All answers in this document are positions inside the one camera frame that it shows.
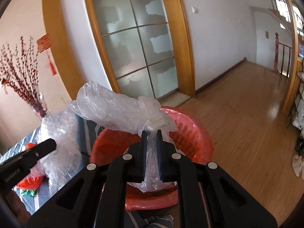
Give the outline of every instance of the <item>wall switch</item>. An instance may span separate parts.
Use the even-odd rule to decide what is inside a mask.
[[[192,7],[192,12],[193,13],[199,13],[199,9],[197,7]]]

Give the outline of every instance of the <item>frosted glass door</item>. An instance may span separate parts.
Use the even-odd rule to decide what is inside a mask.
[[[174,52],[162,0],[93,0],[123,94],[160,98],[178,89]]]

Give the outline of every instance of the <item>person's hand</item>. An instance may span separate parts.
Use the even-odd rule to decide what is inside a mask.
[[[20,200],[19,196],[11,190],[8,195],[5,197],[7,203],[10,205],[13,212],[16,214],[16,218],[24,227],[31,214],[26,210],[25,205]]]

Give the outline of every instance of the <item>wooden floor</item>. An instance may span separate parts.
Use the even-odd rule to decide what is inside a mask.
[[[281,225],[304,192],[291,160],[299,130],[278,113],[286,79],[243,63],[180,108],[209,132],[217,162]],[[178,225],[178,208],[171,210]]]

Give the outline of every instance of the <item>red plastic bag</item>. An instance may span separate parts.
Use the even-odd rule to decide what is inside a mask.
[[[168,113],[178,127],[178,131],[170,132],[176,148],[182,150],[195,163],[206,164],[211,161],[214,148],[203,126],[181,109],[162,106],[161,110]],[[90,162],[99,166],[109,164],[122,155],[131,144],[139,141],[138,135],[104,129],[93,145]],[[161,209],[176,204],[178,204],[176,187],[143,193],[127,185],[125,208],[128,212]]]
[[[34,146],[36,143],[28,143],[25,147],[25,150],[28,150]],[[20,189],[36,190],[39,188],[40,184],[43,181],[44,176],[35,176],[22,179],[16,186]]]

